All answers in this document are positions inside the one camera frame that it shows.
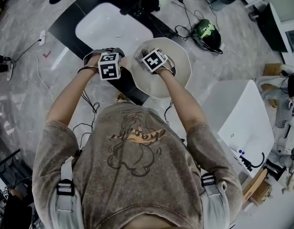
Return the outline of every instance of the backpack strap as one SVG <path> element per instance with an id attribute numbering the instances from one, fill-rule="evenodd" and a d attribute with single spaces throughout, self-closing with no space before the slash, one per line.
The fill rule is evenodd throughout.
<path id="1" fill-rule="evenodd" d="M 217 183 L 211 173 L 201 176 L 201 184 L 205 192 L 200 195 L 203 209 L 203 229 L 228 229 L 230 209 L 225 195 L 226 183 Z"/>
<path id="2" fill-rule="evenodd" d="M 74 157 L 69 157 L 61 166 L 61 181 L 58 183 L 57 186 L 58 211 L 72 211 L 72 196 L 75 195 L 72 170 L 73 159 Z"/>
<path id="3" fill-rule="evenodd" d="M 69 157 L 61 166 L 61 181 L 50 201 L 53 229 L 84 229 L 81 197 L 73 183 L 73 159 Z"/>

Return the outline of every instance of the strap buckle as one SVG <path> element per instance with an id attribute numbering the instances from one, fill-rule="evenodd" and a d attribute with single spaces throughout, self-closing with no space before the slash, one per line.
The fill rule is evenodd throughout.
<path id="1" fill-rule="evenodd" d="M 216 184 L 216 177 L 211 173 L 206 173 L 201 176 L 201 184 L 203 187 Z"/>
<path id="2" fill-rule="evenodd" d="M 75 186 L 74 183 L 68 179 L 60 181 L 57 185 L 57 195 L 75 195 Z"/>

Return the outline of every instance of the wrist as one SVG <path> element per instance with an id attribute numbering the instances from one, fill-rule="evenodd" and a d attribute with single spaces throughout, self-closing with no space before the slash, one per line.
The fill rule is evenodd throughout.
<path id="1" fill-rule="evenodd" d="M 163 77 L 169 77 L 170 75 L 173 76 L 173 74 L 169 71 L 169 70 L 166 70 L 166 69 L 162 69 L 159 73 L 158 73 L 162 78 Z"/>
<path id="2" fill-rule="evenodd" d="M 98 69 L 96 67 L 87 67 L 85 69 L 81 69 L 78 74 L 82 74 L 82 75 L 95 75 L 96 73 L 98 73 Z"/>

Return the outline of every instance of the marble floor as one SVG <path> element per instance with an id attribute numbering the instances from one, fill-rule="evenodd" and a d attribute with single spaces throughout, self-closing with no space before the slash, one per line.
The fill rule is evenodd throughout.
<path id="1" fill-rule="evenodd" d="M 40 32 L 47 30 L 74 1 L 62 0 L 51 5 L 48 0 L 10 0 L 0 17 L 0 54 L 18 58 L 23 50 L 38 40 Z M 205 18 L 216 23 L 205 0 L 184 2 L 190 11 L 199 10 Z M 249 20 L 249 12 L 241 2 L 216 12 L 222 42 L 225 44 L 223 55 L 202 51 L 192 40 L 179 40 L 192 64 L 188 90 L 200 104 L 217 81 L 252 79 L 262 74 L 265 63 L 281 62 L 279 54 L 270 49 L 257 24 Z M 172 3 L 162 6 L 154 15 L 172 29 L 179 24 L 189 26 L 184 9 Z M 196 22 L 194 16 L 189 16 L 192 23 Z M 36 44 L 21 57 L 13 70 L 11 81 L 6 81 L 6 73 L 0 73 L 0 136 L 11 151 L 20 148 L 24 160 L 30 166 L 33 165 L 44 120 L 53 103 L 52 95 L 38 77 L 38 63 L 40 76 L 54 98 L 82 66 L 76 55 L 48 33 L 44 46 Z M 92 102 L 100 103 L 98 113 L 113 104 L 118 93 L 111 84 L 100 81 L 98 75 L 89 82 L 86 92 Z M 164 118 L 169 102 L 170 99 L 149 98 L 144 106 L 155 109 Z M 269 106 L 267 109 L 273 123 L 275 112 Z M 90 106 L 81 99 L 70 128 L 79 123 L 90 123 L 92 117 Z M 185 131 L 174 108 L 168 111 L 167 118 L 172 129 L 185 138 Z M 76 129 L 79 142 L 82 133 L 86 131 L 85 126 Z"/>

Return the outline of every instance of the gray t-shirt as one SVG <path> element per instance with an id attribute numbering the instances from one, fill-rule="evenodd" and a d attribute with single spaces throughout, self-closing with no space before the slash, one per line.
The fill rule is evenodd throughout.
<path id="1" fill-rule="evenodd" d="M 74 133 L 58 121 L 46 121 L 32 178 L 42 222 L 51 228 L 50 199 L 61 165 L 70 156 L 77 157 L 73 181 L 86 229 L 119 229 L 142 214 L 202 229 L 200 167 L 217 181 L 226 181 L 234 221 L 242 189 L 209 126 L 193 126 L 187 143 L 186 147 L 155 111 L 131 103 L 115 104 L 99 114 L 80 156 Z"/>

